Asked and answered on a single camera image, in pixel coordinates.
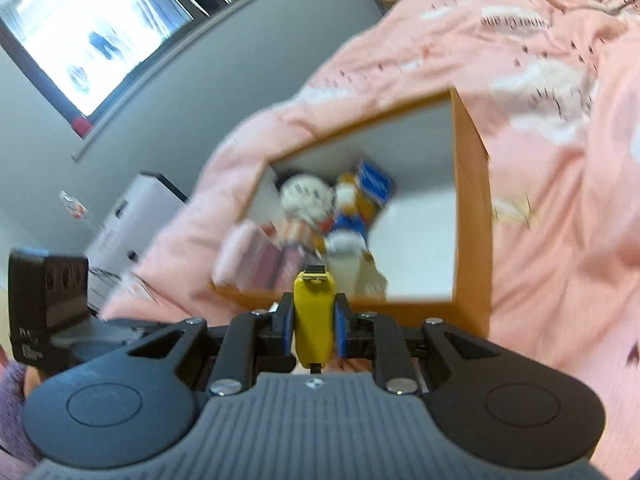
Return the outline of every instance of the bed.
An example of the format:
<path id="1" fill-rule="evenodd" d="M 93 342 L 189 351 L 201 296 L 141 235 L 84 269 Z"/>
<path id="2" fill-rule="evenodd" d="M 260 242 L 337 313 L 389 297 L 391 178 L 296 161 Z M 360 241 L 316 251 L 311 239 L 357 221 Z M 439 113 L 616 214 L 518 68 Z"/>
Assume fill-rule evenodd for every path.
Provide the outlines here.
<path id="1" fill-rule="evenodd" d="M 454 85 L 491 157 L 491 339 L 574 375 L 607 426 L 593 462 L 640 466 L 640 12 L 636 0 L 402 0 L 300 92 L 248 118 L 104 317 L 226 324 L 210 288 L 265 161 Z"/>

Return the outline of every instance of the silver bolt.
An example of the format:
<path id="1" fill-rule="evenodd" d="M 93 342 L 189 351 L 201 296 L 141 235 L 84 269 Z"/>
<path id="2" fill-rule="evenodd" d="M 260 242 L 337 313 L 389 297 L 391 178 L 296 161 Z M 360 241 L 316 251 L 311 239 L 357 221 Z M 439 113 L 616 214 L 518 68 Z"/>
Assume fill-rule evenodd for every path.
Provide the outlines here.
<path id="1" fill-rule="evenodd" d="M 235 395 L 242 390 L 242 383 L 235 379 L 218 379 L 213 381 L 209 387 L 211 393 L 219 395 L 220 397 L 226 397 L 229 395 Z"/>
<path id="2" fill-rule="evenodd" d="M 311 388 L 312 390 L 317 390 L 318 388 L 324 386 L 324 381 L 320 377 L 311 377 L 305 381 L 305 386 L 307 388 Z"/>
<path id="3" fill-rule="evenodd" d="M 418 383 L 406 377 L 396 377 L 386 383 L 386 390 L 396 395 L 414 394 L 418 391 Z"/>

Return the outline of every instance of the blue package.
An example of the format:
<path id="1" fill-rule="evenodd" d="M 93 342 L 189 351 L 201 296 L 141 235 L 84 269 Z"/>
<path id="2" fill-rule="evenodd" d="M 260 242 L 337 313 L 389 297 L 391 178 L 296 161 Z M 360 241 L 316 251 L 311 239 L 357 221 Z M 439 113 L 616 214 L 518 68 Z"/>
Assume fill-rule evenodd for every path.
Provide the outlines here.
<path id="1" fill-rule="evenodd" d="M 391 199 L 394 181 L 374 165 L 363 160 L 358 166 L 357 182 L 360 189 L 380 207 L 384 207 Z"/>

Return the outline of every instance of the open cardboard box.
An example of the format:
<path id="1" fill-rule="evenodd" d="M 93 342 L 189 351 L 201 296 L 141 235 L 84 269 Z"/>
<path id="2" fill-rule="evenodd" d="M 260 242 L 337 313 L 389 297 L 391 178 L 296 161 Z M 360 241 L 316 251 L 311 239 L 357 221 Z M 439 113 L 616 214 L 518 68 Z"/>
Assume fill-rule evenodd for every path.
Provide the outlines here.
<path id="1" fill-rule="evenodd" d="M 335 180 L 360 160 L 395 181 L 369 231 L 369 250 L 388 279 L 386 300 L 349 298 L 354 312 L 389 314 L 405 326 L 441 317 L 487 336 L 492 282 L 488 157 L 451 89 L 351 124 L 271 161 L 242 213 L 258 224 L 282 217 L 274 183 L 290 170 Z M 272 290 L 216 291 L 247 308 L 268 308 Z"/>

